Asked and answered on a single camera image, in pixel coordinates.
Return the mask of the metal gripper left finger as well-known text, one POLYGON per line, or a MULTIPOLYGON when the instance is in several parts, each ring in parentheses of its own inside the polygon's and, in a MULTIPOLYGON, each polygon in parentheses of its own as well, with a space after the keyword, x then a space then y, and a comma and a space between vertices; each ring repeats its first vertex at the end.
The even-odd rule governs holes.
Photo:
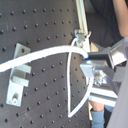
POLYGON ((119 93, 119 87, 113 81, 114 72, 98 64, 80 64, 80 68, 85 77, 93 78, 89 100, 114 107, 119 93))

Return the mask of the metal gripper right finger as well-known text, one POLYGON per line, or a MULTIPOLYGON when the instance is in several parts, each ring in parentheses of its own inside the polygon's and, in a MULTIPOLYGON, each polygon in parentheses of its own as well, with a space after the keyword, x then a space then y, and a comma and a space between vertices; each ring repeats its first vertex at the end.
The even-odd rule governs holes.
POLYGON ((112 47, 102 48, 99 52, 90 52, 90 60, 106 60, 110 68, 128 59, 128 37, 121 39, 112 47))

